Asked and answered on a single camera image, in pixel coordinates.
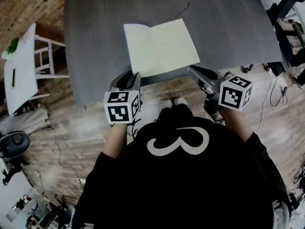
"human arm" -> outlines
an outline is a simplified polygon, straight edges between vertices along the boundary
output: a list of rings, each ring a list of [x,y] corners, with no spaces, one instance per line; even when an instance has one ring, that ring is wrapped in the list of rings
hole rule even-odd
[[[244,142],[251,137],[253,130],[241,112],[221,108],[219,113],[224,118],[225,126],[239,135]]]
[[[72,229],[80,229],[84,223],[94,224],[96,205],[102,198],[103,185],[108,181],[108,175],[119,153],[127,145],[127,124],[115,124],[106,139],[104,148],[98,156],[93,170],[86,178],[83,193],[78,201],[72,221]]]
[[[115,159],[126,146],[127,124],[115,124],[108,134],[102,153]]]
[[[261,143],[258,135],[253,132],[244,115],[228,108],[221,108],[219,113],[224,118],[226,127],[239,135],[253,156],[256,157],[258,165],[267,180],[272,201],[278,199],[285,202],[291,212],[286,186],[281,174],[269,157],[266,147]]]

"white logo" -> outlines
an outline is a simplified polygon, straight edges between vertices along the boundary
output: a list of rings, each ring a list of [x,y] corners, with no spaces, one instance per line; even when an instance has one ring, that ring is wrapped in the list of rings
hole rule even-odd
[[[181,130],[181,129],[193,129],[196,130],[197,132],[199,132],[202,137],[203,137],[203,141],[202,143],[198,146],[198,147],[192,147],[189,146],[187,143],[185,143],[181,137],[178,137],[178,139],[171,145],[169,145],[168,147],[165,148],[155,148],[154,147],[154,142],[157,139],[152,139],[147,143],[147,149],[148,151],[155,156],[165,156],[167,154],[170,154],[172,151],[174,151],[177,147],[181,146],[186,152],[188,152],[191,155],[198,155],[200,153],[202,153],[206,147],[209,144],[209,134],[207,133],[206,130],[200,128],[200,127],[185,127],[185,128],[178,128],[176,130]]]

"black device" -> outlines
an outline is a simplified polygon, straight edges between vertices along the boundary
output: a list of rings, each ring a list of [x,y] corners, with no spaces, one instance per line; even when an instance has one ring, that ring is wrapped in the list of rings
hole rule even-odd
[[[289,194],[289,197],[291,199],[291,205],[294,209],[297,209],[300,205],[300,202],[296,200],[295,195],[293,193]]]
[[[2,182],[5,186],[14,174],[21,171],[20,162],[27,164],[22,154],[29,148],[30,143],[29,136],[22,131],[10,132],[0,138],[0,157],[9,167],[8,173],[5,170],[2,171],[5,176]]]
[[[288,87],[284,87],[284,90],[283,90],[283,95],[286,95],[287,90],[288,90]]]

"black cable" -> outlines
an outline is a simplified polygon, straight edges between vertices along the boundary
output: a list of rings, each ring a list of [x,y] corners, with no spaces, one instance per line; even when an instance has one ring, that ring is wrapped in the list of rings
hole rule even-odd
[[[292,83],[292,84],[286,86],[286,87],[284,88],[283,92],[282,92],[282,96],[281,96],[280,99],[277,101],[276,105],[273,105],[273,104],[272,104],[272,101],[271,101],[271,98],[272,98],[272,92],[273,92],[273,90],[274,90],[274,88],[275,88],[276,83],[277,83],[277,77],[275,78],[275,83],[274,83],[274,86],[273,86],[273,88],[272,88],[272,90],[271,90],[271,93],[270,93],[270,104],[271,104],[273,107],[276,107],[276,106],[280,103],[280,101],[282,100],[283,105],[285,106],[285,105],[287,105],[287,103],[288,103],[288,98],[287,98],[287,96],[286,96],[286,92],[287,92],[287,91],[285,92],[285,88],[288,88],[289,86],[291,86],[291,85],[293,85],[293,84],[295,84],[295,83]]]
[[[135,120],[135,119],[134,119],[133,122],[132,122],[131,124],[129,124],[129,125],[132,125],[132,132],[131,132],[131,134],[130,134],[129,132],[127,132],[127,135],[128,135],[128,136],[132,136],[133,139],[135,139],[135,135],[137,135],[138,132],[139,132],[139,129],[133,130],[133,128],[134,128],[135,124],[136,124],[137,122],[139,122],[140,120],[142,120],[142,119],[138,119],[138,120]]]
[[[41,181],[41,186],[42,186],[42,196],[43,196],[45,190],[44,190],[44,185],[43,185],[43,180],[42,180],[41,174],[39,176],[40,176],[40,181]]]
[[[190,4],[191,4],[191,2],[189,1],[189,2],[187,3],[187,6],[185,7],[185,9],[182,10],[181,12],[179,12],[179,13],[178,13],[175,17],[173,17],[170,21],[173,21],[173,20],[175,20],[177,17],[179,17],[180,15],[182,15],[183,12],[185,12],[185,11],[189,8]]]
[[[56,138],[56,132],[55,132],[55,129],[52,127],[52,126],[48,126],[49,128],[51,128],[53,131],[54,131],[54,137],[55,137],[55,145],[58,147],[58,150],[59,150],[59,156],[58,156],[58,163],[60,164],[61,167],[63,168],[71,168],[74,173],[75,173],[75,176],[76,176],[76,179],[78,180],[79,184],[84,188],[84,186],[82,185],[81,183],[81,180],[78,178],[77,176],[77,173],[76,173],[76,170],[74,167],[72,166],[64,166],[62,163],[61,163],[61,148],[59,147],[59,145],[57,144],[57,138]]]
[[[224,119],[216,119],[214,120],[215,124],[221,124],[224,121]]]

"chair wheel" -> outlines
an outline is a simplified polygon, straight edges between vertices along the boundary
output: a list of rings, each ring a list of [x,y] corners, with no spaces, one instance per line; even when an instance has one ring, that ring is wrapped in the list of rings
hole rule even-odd
[[[241,67],[242,73],[247,74],[249,72],[248,68]]]

